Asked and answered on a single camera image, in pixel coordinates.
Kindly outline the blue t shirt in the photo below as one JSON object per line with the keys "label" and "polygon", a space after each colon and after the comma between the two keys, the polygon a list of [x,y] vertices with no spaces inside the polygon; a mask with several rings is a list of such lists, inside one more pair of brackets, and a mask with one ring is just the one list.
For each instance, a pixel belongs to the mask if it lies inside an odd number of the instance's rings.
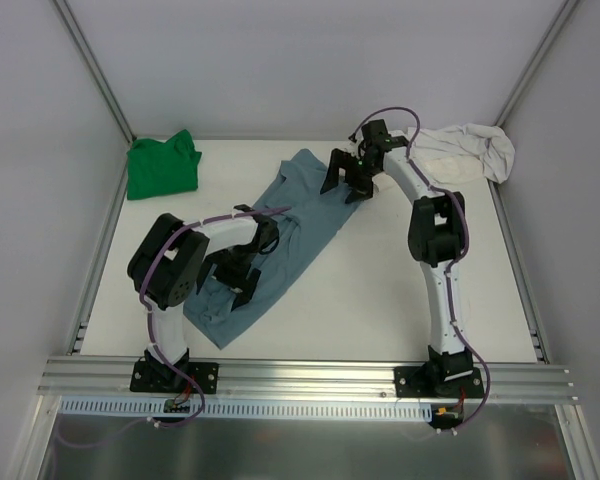
{"label": "blue t shirt", "polygon": [[261,275],[249,303],[234,309],[236,295],[212,279],[186,300],[184,316],[217,348],[227,347],[267,313],[357,210],[356,203],[345,202],[345,184],[320,192],[326,173],[327,166],[302,149],[281,162],[276,178],[255,202],[256,210],[288,210],[275,217],[279,240],[273,251],[253,261]]}

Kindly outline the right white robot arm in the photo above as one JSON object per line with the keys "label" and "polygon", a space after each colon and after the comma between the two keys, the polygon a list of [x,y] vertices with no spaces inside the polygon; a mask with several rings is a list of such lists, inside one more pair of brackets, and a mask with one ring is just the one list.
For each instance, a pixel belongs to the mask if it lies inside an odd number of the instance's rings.
{"label": "right white robot arm", "polygon": [[439,398],[481,398],[480,371],[474,365],[461,318],[459,263],[468,253],[464,197],[434,184],[413,159],[412,141],[391,133],[384,120],[369,120],[349,136],[357,151],[335,149],[323,194],[344,182],[347,204],[373,197],[373,178],[393,179],[411,202],[407,245],[424,275],[430,310],[428,360],[411,374],[398,374],[397,393]]}

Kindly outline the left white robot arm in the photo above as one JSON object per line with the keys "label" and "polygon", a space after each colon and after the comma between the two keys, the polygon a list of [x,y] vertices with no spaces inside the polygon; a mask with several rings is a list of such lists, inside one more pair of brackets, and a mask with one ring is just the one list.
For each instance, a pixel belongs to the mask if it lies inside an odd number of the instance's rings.
{"label": "left white robot arm", "polygon": [[192,223],[170,213],[155,220],[127,267],[146,309],[149,334],[149,344],[133,368],[131,391],[215,394],[217,364],[189,357],[184,303],[201,292],[208,277],[233,294],[233,309],[249,303],[261,276],[253,261],[277,248],[275,218],[283,211],[238,205],[229,214]]}

